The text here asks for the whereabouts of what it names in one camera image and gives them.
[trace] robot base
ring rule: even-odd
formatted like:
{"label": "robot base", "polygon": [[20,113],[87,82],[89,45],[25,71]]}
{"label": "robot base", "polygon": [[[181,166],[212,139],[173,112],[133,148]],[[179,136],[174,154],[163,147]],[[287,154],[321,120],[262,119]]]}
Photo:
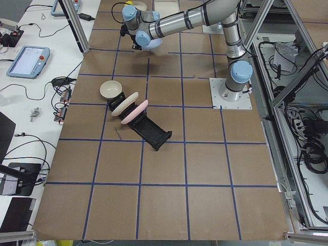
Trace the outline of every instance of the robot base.
{"label": "robot base", "polygon": [[219,89],[226,82],[225,78],[210,78],[213,109],[251,110],[252,104],[248,93],[241,94],[238,101],[229,102],[219,95]]}

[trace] robotic arm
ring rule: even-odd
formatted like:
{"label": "robotic arm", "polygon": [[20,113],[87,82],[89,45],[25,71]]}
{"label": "robotic arm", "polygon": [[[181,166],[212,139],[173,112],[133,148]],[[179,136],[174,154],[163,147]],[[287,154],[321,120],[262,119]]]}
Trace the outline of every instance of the robotic arm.
{"label": "robotic arm", "polygon": [[141,50],[152,39],[221,22],[227,45],[230,77],[220,88],[219,93],[227,101],[237,101],[253,73],[252,66],[242,60],[246,51],[238,30],[238,2],[239,0],[209,0],[196,8],[164,18],[160,18],[158,12],[140,11],[133,5],[127,5],[122,11],[125,24],[121,26],[120,33],[121,36],[130,35],[134,43],[133,49]]}
{"label": "robotic arm", "polygon": [[162,19],[159,18],[158,12],[140,11],[132,5],[127,5],[122,11],[125,24],[121,28],[121,34],[131,35],[135,43],[134,49],[141,49],[152,39],[221,22],[228,46],[227,56],[236,59],[245,54],[237,27],[237,5],[238,0],[209,0],[196,8]]}

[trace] cardboard sheet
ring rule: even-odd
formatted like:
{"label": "cardboard sheet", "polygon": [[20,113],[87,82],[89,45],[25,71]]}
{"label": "cardboard sheet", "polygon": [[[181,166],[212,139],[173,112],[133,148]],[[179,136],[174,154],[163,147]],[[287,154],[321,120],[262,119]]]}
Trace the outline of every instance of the cardboard sheet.
{"label": "cardboard sheet", "polygon": [[[255,102],[250,111],[212,109],[206,78],[227,74],[225,43],[197,30],[134,51],[111,14],[98,13],[33,226],[39,240],[283,239]],[[138,104],[149,99],[148,117],[173,131],[158,152],[111,116],[99,95],[111,79],[126,96],[138,91]]]}

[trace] electronic device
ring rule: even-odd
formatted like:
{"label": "electronic device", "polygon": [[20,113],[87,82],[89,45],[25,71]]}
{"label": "electronic device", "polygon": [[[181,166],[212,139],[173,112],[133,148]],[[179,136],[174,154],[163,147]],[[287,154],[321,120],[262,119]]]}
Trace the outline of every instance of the electronic device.
{"label": "electronic device", "polygon": [[0,173],[5,174],[0,183],[0,194],[5,192],[8,195],[30,196],[41,164],[13,162],[8,167],[2,164],[14,135],[15,127],[16,124],[0,112]]}
{"label": "electronic device", "polygon": [[4,47],[16,47],[23,33],[24,31],[20,30],[18,26],[16,26],[10,34],[2,35],[0,33],[0,44],[2,44]]}
{"label": "electronic device", "polygon": [[47,47],[23,46],[7,71],[7,76],[36,78],[45,66],[50,55]]}
{"label": "electronic device", "polygon": [[[80,0],[74,0],[73,5],[74,5],[74,8],[77,12],[79,7],[80,7]],[[54,4],[52,6],[51,15],[53,15],[53,16],[65,16],[60,4],[58,3],[58,0],[55,0]]]}

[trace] small metal part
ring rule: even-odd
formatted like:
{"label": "small metal part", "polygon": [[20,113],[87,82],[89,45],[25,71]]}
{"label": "small metal part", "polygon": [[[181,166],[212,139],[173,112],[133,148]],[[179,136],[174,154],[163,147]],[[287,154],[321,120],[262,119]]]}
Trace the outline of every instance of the small metal part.
{"label": "small metal part", "polygon": [[33,118],[38,117],[40,115],[39,107],[31,110],[30,121],[33,122]]}

